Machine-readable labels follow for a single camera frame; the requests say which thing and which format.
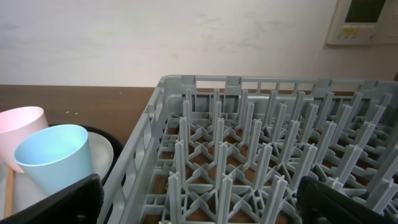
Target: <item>thermostat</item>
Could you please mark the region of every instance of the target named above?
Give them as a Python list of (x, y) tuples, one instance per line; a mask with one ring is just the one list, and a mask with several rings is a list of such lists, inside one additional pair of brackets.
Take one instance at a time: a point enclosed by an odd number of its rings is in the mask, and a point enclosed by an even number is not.
[(339, 45), (378, 43), (396, 28), (398, 15), (394, 7), (397, 5), (398, 0), (339, 0), (326, 42)]

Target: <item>dish rack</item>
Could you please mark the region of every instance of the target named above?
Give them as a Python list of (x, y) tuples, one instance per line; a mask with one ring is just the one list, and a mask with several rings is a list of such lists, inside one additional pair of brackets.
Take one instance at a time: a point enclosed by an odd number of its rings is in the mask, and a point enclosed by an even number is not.
[(98, 223), (301, 223), (305, 175), (396, 220), (397, 91), (377, 80), (163, 77)]

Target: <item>plastic peg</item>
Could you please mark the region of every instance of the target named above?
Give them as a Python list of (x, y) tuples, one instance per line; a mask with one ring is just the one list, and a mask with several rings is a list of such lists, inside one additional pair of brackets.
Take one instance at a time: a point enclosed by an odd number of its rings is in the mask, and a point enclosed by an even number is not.
[(300, 123), (298, 121), (290, 121), (289, 128), (286, 133), (284, 145), (279, 157), (279, 163), (287, 163), (289, 161), (293, 145), (296, 140), (297, 131), (299, 131)]
[(315, 154), (315, 159), (314, 159), (315, 164), (322, 164), (323, 158), (326, 155), (331, 137), (333, 136), (335, 129), (336, 129), (336, 124), (334, 122), (327, 121), (325, 123), (318, 144), (316, 145), (318, 150), (317, 153)]
[(391, 180), (392, 176), (398, 170), (398, 146), (394, 147), (386, 160), (381, 164), (380, 168), (369, 181), (366, 189), (370, 192), (381, 182), (382, 179)]
[(218, 150), (220, 148), (220, 142), (223, 142), (224, 139), (224, 119), (218, 118), (216, 131), (213, 131), (213, 136), (216, 136), (214, 139), (214, 161), (217, 161)]
[(347, 119), (349, 114), (351, 113), (352, 107), (350, 105), (343, 105), (341, 109), (337, 112), (336, 119), (336, 129), (333, 137), (331, 137), (330, 145), (337, 144), (338, 139), (341, 136), (341, 132), (343, 131), (344, 126), (347, 123)]
[(355, 92), (349, 105), (353, 108), (349, 113), (347, 122), (345, 123), (344, 129), (347, 129), (349, 124), (353, 121), (353, 118), (357, 115), (359, 104), (362, 100), (363, 93)]
[(371, 137), (374, 129), (376, 128), (375, 124), (372, 122), (364, 122), (361, 129), (358, 130), (358, 133), (353, 141), (353, 145), (358, 145), (361, 149), (365, 147), (368, 143), (369, 138)]
[(260, 219), (260, 224), (275, 223), (276, 217), (278, 216), (285, 194), (287, 181), (282, 177), (274, 176), (272, 181), (271, 191), (268, 194), (267, 202), (264, 207), (264, 212)]
[(184, 100), (183, 102), (183, 111), (182, 111), (182, 116), (184, 116), (185, 118), (187, 118), (188, 121), (188, 127), (190, 130), (191, 124), (192, 124), (192, 107), (191, 107), (191, 103), (188, 100)]
[(188, 129), (187, 118), (180, 118), (180, 141), (184, 143), (185, 158), (188, 160), (188, 147), (189, 147), (189, 137), (188, 134), (190, 129)]
[(385, 110), (385, 106), (376, 105), (373, 109), (374, 113), (371, 115), (371, 118), (369, 120), (373, 124), (378, 124)]
[(333, 174), (333, 178), (338, 177), (338, 181), (344, 185), (348, 179), (349, 174), (353, 170), (356, 161), (358, 161), (361, 152), (362, 149), (358, 146), (346, 146), (343, 158), (341, 158), (340, 164)]
[(391, 153), (391, 151), (395, 148), (398, 143), (398, 123), (392, 129), (390, 135), (386, 140), (386, 149), (381, 153), (379, 159), (376, 162), (376, 166), (381, 166), (384, 161), (387, 159), (387, 156)]
[(232, 194), (232, 179), (224, 177), (221, 183), (220, 197), (216, 210), (217, 224), (227, 224), (229, 214), (229, 204)]
[(278, 95), (278, 92), (275, 90), (271, 90), (271, 93), (268, 97), (268, 105), (266, 109), (266, 113), (264, 115), (264, 125), (266, 127), (271, 125), (271, 119), (272, 115), (274, 115), (274, 106), (275, 106), (275, 101), (276, 101), (276, 96)]
[(261, 126), (262, 126), (261, 120), (255, 119), (253, 133), (250, 137), (249, 152), (247, 156), (248, 163), (250, 163), (250, 165), (254, 164), (254, 160), (256, 158), (257, 146), (260, 140)]
[(219, 89), (214, 89), (214, 101), (219, 101), (220, 100), (220, 90)]
[(290, 183), (290, 189), (297, 190), (301, 181), (301, 178), (310, 172), (313, 158), (315, 157), (315, 153), (317, 152), (317, 148), (314, 144), (307, 144), (304, 148), (303, 154), (298, 162), (296, 170), (294, 172), (292, 182)]
[(382, 179), (381, 183), (377, 184), (369, 194), (365, 206), (377, 213), (381, 213), (391, 201), (393, 196), (397, 193), (397, 191), (397, 184), (395, 184), (392, 180), (387, 181), (386, 179)]
[(179, 176), (178, 172), (176, 172), (175, 174), (173, 172), (170, 172), (168, 193), (170, 199), (170, 219), (173, 224), (181, 223), (181, 214), (182, 214), (181, 196), (180, 196), (181, 185), (178, 176)]
[(254, 103), (248, 103), (248, 111), (246, 112), (246, 121), (242, 133), (242, 144), (247, 144), (249, 141), (251, 122), (253, 119)]
[(292, 115), (290, 116), (290, 120), (294, 120), (294, 121), (298, 120), (300, 113), (301, 113), (301, 108), (303, 106), (304, 96), (305, 96), (304, 91), (299, 91), (297, 93), (297, 97), (296, 97), (296, 100), (294, 101), (293, 111), (292, 111)]
[(254, 180), (252, 183), (252, 188), (254, 190), (262, 189), (262, 186), (264, 186), (265, 178), (267, 176), (268, 163), (271, 159), (271, 153), (272, 146), (262, 143), (259, 151), (256, 173), (254, 174)]
[(392, 94), (391, 93), (383, 93), (383, 95), (380, 97), (378, 105), (387, 107), (392, 99)]
[(239, 104), (238, 126), (243, 127), (248, 109), (248, 90), (242, 90), (241, 103)]
[(344, 105), (348, 106), (348, 104), (343, 103), (343, 100), (340, 100), (340, 102), (338, 103), (338, 107), (337, 107), (337, 111), (336, 111), (336, 118), (335, 120), (338, 118), (338, 115), (341, 113), (341, 111), (344, 109)]
[(177, 173), (180, 174), (179, 179), (180, 179), (180, 186), (183, 189), (187, 189), (187, 180), (185, 177), (185, 161), (187, 157), (185, 156), (185, 150), (183, 146), (184, 142), (183, 141), (177, 141), (175, 143), (175, 165), (176, 165), (176, 171)]
[(301, 130), (299, 141), (301, 143), (307, 142), (310, 139), (313, 123), (317, 117), (318, 105), (311, 104), (308, 108), (307, 114), (305, 116), (305, 121), (303, 124), (303, 129)]
[(280, 130), (282, 129), (282, 124), (284, 123), (286, 109), (287, 109), (286, 104), (279, 103), (278, 117), (274, 124), (274, 128), (272, 130), (271, 142), (277, 142), (279, 140)]
[(220, 90), (219, 89), (214, 89), (213, 106), (211, 106), (211, 108), (213, 108), (213, 110), (211, 111), (211, 115), (213, 117), (213, 120), (214, 120), (214, 113), (215, 113), (215, 109), (216, 109), (216, 102), (218, 102), (219, 100), (220, 100)]
[(192, 94), (191, 89), (185, 90), (185, 100), (192, 102)]
[(321, 130), (323, 127), (323, 123), (326, 121), (326, 118), (328, 116), (328, 112), (330, 109), (331, 102), (333, 100), (333, 97), (335, 96), (335, 93), (333, 92), (327, 92), (325, 95), (325, 98), (323, 99), (321, 103), (321, 107), (319, 109), (318, 116), (315, 120), (315, 129), (316, 130)]
[(216, 189), (219, 189), (221, 186), (221, 181), (223, 179), (223, 174), (225, 174), (226, 170), (226, 158), (228, 156), (227, 154), (227, 143), (224, 142), (220, 144), (220, 149), (218, 150), (218, 156), (217, 156), (217, 167), (216, 167)]
[(333, 179), (328, 177), (325, 184), (336, 191), (340, 191), (343, 188), (343, 184), (338, 182), (338, 178)]
[(214, 103), (213, 130), (216, 127), (216, 122), (218, 118), (221, 118), (221, 101), (217, 101)]
[(299, 84), (298, 83), (294, 83), (294, 87), (293, 87), (293, 90), (292, 90), (294, 96), (298, 95), (298, 93), (299, 93), (298, 89), (299, 89)]

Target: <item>wooden countertop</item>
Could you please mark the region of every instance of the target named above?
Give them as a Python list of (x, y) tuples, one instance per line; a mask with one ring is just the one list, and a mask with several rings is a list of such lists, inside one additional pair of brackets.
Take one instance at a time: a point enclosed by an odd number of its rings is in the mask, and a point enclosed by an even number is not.
[(39, 106), (49, 124), (100, 128), (125, 144), (153, 91), (144, 87), (0, 85), (0, 111)]

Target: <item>white plate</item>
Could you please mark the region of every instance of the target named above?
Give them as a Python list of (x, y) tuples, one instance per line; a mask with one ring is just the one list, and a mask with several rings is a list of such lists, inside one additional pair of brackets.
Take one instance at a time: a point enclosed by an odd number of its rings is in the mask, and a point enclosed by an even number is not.
[(112, 165), (112, 145), (104, 136), (92, 132), (88, 133), (88, 142), (90, 143), (94, 172), (102, 180)]
[[(111, 167), (113, 160), (113, 148), (111, 143), (103, 136), (88, 132), (90, 142), (91, 159), (93, 161), (94, 172), (102, 178)], [(6, 194), (6, 163), (0, 164), (0, 219), (4, 216), (4, 198)], [(14, 175), (14, 204), (13, 213), (45, 199), (47, 196), (31, 180), (27, 174), (15, 172)]]

